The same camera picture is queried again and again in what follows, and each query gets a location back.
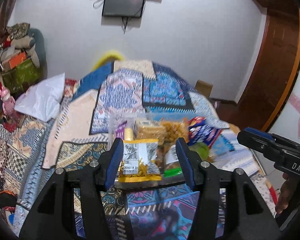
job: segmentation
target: blue gripper pad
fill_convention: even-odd
[[[107,172],[105,187],[108,190],[113,184],[117,176],[118,167],[123,157],[123,141],[116,138],[109,150],[108,154],[112,155]]]
[[[194,171],[186,155],[186,151],[189,151],[188,145],[183,138],[179,138],[176,141],[176,153],[178,156],[179,164],[182,169],[183,177],[185,178],[186,184],[189,188],[194,191]]]
[[[268,140],[274,142],[273,137],[270,134],[266,133],[266,132],[261,132],[261,131],[259,131],[257,129],[254,129],[254,128],[251,128],[251,127],[248,127],[246,129],[244,129],[244,131],[255,134],[257,136],[263,137],[265,139],[268,139]]]

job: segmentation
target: black screen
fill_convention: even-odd
[[[105,0],[103,16],[123,16],[140,18],[145,0]]]

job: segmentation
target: yellow snack bag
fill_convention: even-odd
[[[123,158],[119,170],[119,182],[161,180],[155,164],[158,139],[123,141]]]

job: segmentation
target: wooden door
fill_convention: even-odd
[[[230,115],[228,122],[240,129],[248,126],[259,130],[269,128],[275,119],[274,116],[271,121],[270,117],[280,112],[296,77],[299,36],[298,18],[268,12],[258,59],[236,111]]]

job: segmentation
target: bedspread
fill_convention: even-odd
[[[55,168],[81,169],[107,150],[107,115],[119,112],[204,113],[223,129],[213,145],[224,160],[221,167],[243,168],[274,213],[266,178],[252,152],[237,142],[209,101],[170,68],[151,61],[106,64],[77,83],[66,79],[61,105],[59,117],[48,123],[23,115],[13,134],[0,125],[0,191],[18,194],[14,218],[0,213],[16,235]],[[129,234],[135,240],[186,239],[198,196],[185,184],[132,193],[113,187],[101,192],[108,226],[118,240]],[[74,191],[74,209],[77,234],[84,237],[79,189]],[[220,189],[216,236],[223,233],[224,210],[225,191]]]

